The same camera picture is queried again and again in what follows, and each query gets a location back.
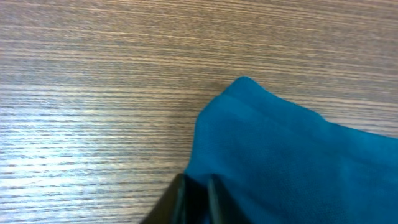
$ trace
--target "dark object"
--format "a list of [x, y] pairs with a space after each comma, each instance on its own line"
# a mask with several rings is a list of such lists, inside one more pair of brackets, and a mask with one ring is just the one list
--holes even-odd
[[250, 223], [216, 175], [206, 189], [178, 174], [142, 224], [199, 224], [207, 213], [214, 224]]

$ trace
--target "wood grain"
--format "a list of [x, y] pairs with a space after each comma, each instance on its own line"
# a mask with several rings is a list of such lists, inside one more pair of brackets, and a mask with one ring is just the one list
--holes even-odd
[[398, 137], [394, 0], [0, 1], [0, 222], [137, 223], [241, 75]]

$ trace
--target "wooden surface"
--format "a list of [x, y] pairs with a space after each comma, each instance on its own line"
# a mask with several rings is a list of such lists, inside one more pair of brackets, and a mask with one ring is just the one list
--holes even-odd
[[0, 223], [137, 223], [241, 75], [398, 137], [395, 0], [1, 0]]

